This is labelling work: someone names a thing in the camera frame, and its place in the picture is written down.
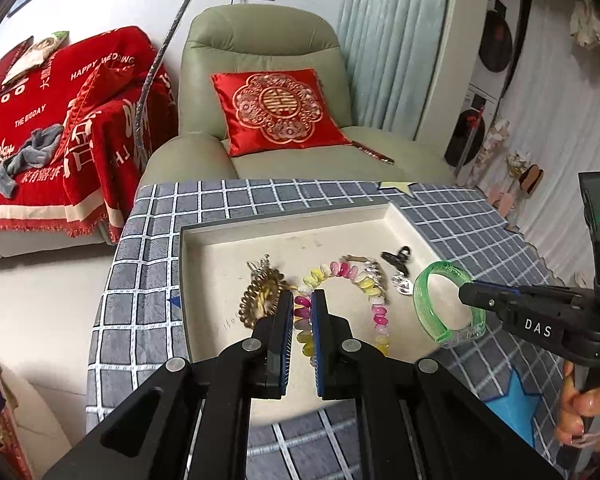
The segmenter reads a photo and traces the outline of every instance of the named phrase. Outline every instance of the green leather armchair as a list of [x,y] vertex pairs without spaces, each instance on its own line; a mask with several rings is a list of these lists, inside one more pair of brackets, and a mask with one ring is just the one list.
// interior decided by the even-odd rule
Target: green leather armchair
[[[395,160],[381,162],[353,146],[275,150],[229,158],[227,126],[210,76],[314,68],[331,117],[350,140]],[[182,54],[180,134],[149,160],[141,185],[182,180],[310,178],[451,184],[451,168],[401,136],[354,126],[347,72],[333,28],[304,10],[282,6],[212,7],[191,23]]]

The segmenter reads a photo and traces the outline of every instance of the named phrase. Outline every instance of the gray cloth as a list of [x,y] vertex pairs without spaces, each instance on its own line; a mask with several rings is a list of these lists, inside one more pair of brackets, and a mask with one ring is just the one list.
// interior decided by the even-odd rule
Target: gray cloth
[[[390,200],[440,255],[475,279],[555,284],[551,273],[480,192],[416,184],[414,198],[373,182],[227,180],[178,182],[138,190],[91,333],[87,430],[91,430],[172,356],[187,357],[180,296],[180,228],[225,218]],[[501,330],[487,313],[487,335],[434,354],[471,392],[490,400],[508,392],[510,368],[527,393],[542,393],[533,419],[535,448],[555,463],[562,360]],[[248,480],[358,480],[356,408],[347,401],[272,426],[251,427]]]
[[11,198],[16,189],[14,175],[23,171],[44,168],[58,149],[62,124],[54,124],[41,130],[33,130],[22,147],[0,164],[0,194]]

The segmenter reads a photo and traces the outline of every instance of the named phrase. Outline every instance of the sheer curtain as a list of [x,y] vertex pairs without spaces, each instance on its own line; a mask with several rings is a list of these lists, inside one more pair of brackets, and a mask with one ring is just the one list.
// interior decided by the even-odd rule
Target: sheer curtain
[[446,0],[345,0],[338,35],[359,126],[413,139],[429,91]]
[[505,154],[532,153],[544,179],[531,197],[516,200],[516,224],[566,283],[577,270],[589,282],[594,274],[578,172],[600,170],[600,48],[585,50],[570,37],[575,1],[533,0],[520,62],[499,110],[510,121],[510,138],[478,181],[484,191],[509,183]]

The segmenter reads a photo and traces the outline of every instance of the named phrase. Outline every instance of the translucent green bangle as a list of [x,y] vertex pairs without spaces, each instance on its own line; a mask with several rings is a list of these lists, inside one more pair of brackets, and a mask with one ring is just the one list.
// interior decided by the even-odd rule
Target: translucent green bangle
[[449,329],[440,321],[440,318],[433,311],[431,298],[429,297],[428,283],[431,274],[444,276],[458,287],[474,281],[464,270],[458,269],[449,262],[434,262],[416,278],[413,283],[413,304],[420,324],[430,338],[443,348],[453,348],[459,344],[482,337],[486,330],[486,314],[480,308],[469,307],[471,309],[471,325],[460,330]]

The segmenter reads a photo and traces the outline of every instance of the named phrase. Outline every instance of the washing machine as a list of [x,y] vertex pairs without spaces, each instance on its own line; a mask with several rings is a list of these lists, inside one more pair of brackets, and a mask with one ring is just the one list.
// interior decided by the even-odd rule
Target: washing machine
[[469,155],[458,176],[458,184],[461,186],[471,171],[474,158],[480,150],[502,97],[513,61],[521,2],[522,0],[488,0],[486,14],[476,17],[484,20],[480,48],[469,89],[445,153],[445,160],[455,168],[477,119],[477,110],[480,106],[484,106],[478,133],[474,137]]
[[474,125],[477,123],[479,110],[483,107],[482,117],[478,125],[478,131],[475,134],[466,162],[458,175],[458,184],[462,185],[466,182],[471,171],[473,160],[480,151],[484,136],[491,126],[491,122],[495,117],[498,108],[498,102],[490,95],[483,92],[473,85],[469,85],[469,89],[464,96],[462,110],[458,116],[458,122],[454,129],[449,145],[446,147],[445,160],[448,165],[455,168],[460,161],[464,147],[469,141],[469,136]]

